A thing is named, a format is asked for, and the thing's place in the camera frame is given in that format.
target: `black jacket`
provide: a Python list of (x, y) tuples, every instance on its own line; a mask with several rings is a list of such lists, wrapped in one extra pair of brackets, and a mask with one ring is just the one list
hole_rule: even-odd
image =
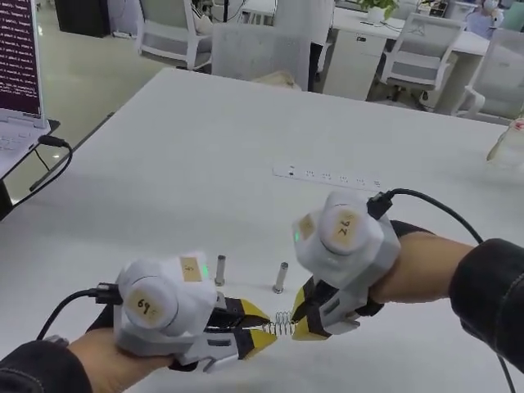
[[(489, 240), (460, 262), (449, 297), (464, 329), (524, 372), (523, 280), (524, 249)], [(33, 341), (0, 362), (0, 393), (21, 392), (91, 393), (91, 386), (67, 348)]]

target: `green plant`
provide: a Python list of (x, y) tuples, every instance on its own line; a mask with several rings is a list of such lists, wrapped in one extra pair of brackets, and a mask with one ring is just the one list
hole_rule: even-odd
[(373, 7), (379, 7), (386, 10), (384, 12), (384, 17), (386, 19), (389, 18), (391, 13), (399, 7), (395, 0), (356, 0), (356, 2), (364, 11)]

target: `laptop screen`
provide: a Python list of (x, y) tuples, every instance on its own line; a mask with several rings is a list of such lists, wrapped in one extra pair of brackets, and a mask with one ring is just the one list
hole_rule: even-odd
[(31, 0), (0, 0), (0, 109), (41, 116)]

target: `laptop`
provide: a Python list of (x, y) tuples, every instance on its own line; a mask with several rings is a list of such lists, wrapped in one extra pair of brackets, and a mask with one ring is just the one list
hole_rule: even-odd
[(43, 113), (34, 0), (0, 1), (0, 180), (51, 131)]

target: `plastic bottle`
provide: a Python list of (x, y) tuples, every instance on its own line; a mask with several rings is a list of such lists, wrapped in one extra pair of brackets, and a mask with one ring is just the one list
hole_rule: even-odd
[(524, 164), (524, 118), (511, 122), (487, 156), (488, 162), (518, 168)]

